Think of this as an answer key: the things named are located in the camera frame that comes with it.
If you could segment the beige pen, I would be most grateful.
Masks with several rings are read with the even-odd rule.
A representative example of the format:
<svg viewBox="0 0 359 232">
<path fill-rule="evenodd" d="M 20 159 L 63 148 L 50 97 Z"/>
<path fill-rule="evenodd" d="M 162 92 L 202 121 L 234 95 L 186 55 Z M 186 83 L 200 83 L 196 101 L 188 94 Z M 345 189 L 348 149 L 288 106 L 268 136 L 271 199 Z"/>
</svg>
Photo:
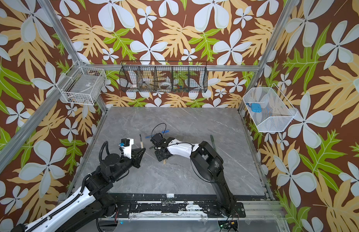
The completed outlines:
<svg viewBox="0 0 359 232">
<path fill-rule="evenodd" d="M 141 147 L 141 148 L 144 148 L 144 145 L 143 145 L 143 140 L 142 140 L 142 136 L 141 136 L 141 134 L 139 135 L 139 138 L 140 138 L 140 147 Z"/>
</svg>

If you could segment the light green pen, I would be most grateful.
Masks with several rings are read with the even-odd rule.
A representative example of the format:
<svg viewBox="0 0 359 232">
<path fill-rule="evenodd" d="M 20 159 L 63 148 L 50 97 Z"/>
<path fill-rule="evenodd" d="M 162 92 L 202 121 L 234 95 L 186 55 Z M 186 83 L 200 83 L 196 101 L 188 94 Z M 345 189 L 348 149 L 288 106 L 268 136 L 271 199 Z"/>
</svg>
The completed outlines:
<svg viewBox="0 0 359 232">
<path fill-rule="evenodd" d="M 213 149 L 214 149 L 215 151 L 217 151 L 217 150 L 216 150 L 216 145 L 215 145 L 214 136 L 213 136 L 213 135 L 210 135 L 210 139 L 211 139 L 211 143 L 212 143 Z"/>
</svg>

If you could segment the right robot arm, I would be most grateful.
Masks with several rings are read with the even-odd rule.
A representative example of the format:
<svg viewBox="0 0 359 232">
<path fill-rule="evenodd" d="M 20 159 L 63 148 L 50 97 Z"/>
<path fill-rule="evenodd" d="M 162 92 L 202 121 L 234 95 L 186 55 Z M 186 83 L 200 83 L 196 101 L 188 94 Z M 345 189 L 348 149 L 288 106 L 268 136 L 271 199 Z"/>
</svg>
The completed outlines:
<svg viewBox="0 0 359 232">
<path fill-rule="evenodd" d="M 153 135 L 150 141 L 159 161 L 174 155 L 190 159 L 198 177 L 212 184 L 221 213 L 225 216 L 232 215 L 237 201 L 225 179 L 224 161 L 208 142 L 191 144 L 173 137 L 165 138 L 161 133 Z"/>
</svg>

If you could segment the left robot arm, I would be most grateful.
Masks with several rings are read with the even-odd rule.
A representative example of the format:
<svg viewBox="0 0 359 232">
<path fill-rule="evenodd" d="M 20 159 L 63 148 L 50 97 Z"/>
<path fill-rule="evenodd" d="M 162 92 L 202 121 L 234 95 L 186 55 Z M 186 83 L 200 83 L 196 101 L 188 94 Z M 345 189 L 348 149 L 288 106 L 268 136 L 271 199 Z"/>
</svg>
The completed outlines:
<svg viewBox="0 0 359 232">
<path fill-rule="evenodd" d="M 13 232 L 71 232 L 90 221 L 116 213 L 116 200 L 109 193 L 113 184 L 125 178 L 131 167 L 139 168 L 145 148 L 119 145 L 120 153 L 110 153 L 105 141 L 98 154 L 99 166 L 83 178 L 81 187 L 46 215 L 18 224 Z"/>
</svg>

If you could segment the blue object in basket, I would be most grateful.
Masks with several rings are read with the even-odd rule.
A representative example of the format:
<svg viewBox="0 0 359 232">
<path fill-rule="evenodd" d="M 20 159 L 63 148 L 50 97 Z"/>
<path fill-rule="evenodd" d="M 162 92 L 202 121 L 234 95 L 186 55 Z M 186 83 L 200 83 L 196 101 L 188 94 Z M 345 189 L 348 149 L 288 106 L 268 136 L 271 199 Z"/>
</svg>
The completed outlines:
<svg viewBox="0 0 359 232">
<path fill-rule="evenodd" d="M 258 103 L 252 103 L 252 104 L 251 104 L 251 110 L 252 110 L 252 112 L 254 112 L 254 113 L 261 113 L 261 112 L 262 112 L 261 105 L 258 104 Z"/>
</svg>

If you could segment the white mesh basket right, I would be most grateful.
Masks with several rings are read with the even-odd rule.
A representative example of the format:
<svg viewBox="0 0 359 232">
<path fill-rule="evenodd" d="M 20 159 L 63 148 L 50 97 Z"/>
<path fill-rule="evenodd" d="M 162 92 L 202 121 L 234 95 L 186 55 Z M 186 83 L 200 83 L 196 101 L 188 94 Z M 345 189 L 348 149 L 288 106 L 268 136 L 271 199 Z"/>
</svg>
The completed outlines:
<svg viewBox="0 0 359 232">
<path fill-rule="evenodd" d="M 257 130 L 262 133 L 285 131 L 298 113 L 297 109 L 279 88 L 251 88 L 243 96 L 243 102 Z M 260 104 L 262 112 L 252 112 L 252 103 Z"/>
</svg>

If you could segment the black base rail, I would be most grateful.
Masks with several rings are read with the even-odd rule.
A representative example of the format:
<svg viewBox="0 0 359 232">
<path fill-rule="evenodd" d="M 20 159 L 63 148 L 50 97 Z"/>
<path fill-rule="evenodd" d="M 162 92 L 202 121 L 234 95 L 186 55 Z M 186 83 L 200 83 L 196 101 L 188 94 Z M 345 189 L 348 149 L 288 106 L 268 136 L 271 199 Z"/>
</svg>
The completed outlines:
<svg viewBox="0 0 359 232">
<path fill-rule="evenodd" d="M 93 203 L 84 210 L 84 215 L 91 216 L 92 219 L 129 218 L 134 213 L 146 212 L 158 213 L 160 216 L 185 212 L 196 212 L 210 218 L 223 216 L 221 204 L 217 202 L 215 195 L 110 193 L 109 196 L 109 204 L 103 206 L 100 202 Z"/>
</svg>

